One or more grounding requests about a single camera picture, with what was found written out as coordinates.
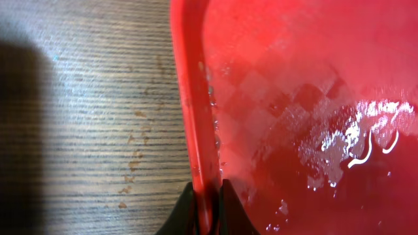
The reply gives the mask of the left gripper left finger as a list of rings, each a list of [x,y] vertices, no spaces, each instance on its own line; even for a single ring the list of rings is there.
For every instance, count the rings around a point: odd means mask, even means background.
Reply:
[[[194,235],[196,202],[193,184],[187,183],[171,214],[155,235]]]

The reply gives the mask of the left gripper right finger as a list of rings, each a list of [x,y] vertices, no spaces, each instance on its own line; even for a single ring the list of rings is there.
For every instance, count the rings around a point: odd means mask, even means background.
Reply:
[[[228,179],[222,181],[219,191],[219,234],[259,235]]]

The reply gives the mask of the red plastic tray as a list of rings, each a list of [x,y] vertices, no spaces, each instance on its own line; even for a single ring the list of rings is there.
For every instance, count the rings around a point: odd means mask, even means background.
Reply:
[[[196,202],[259,234],[417,233],[416,0],[172,1]]]

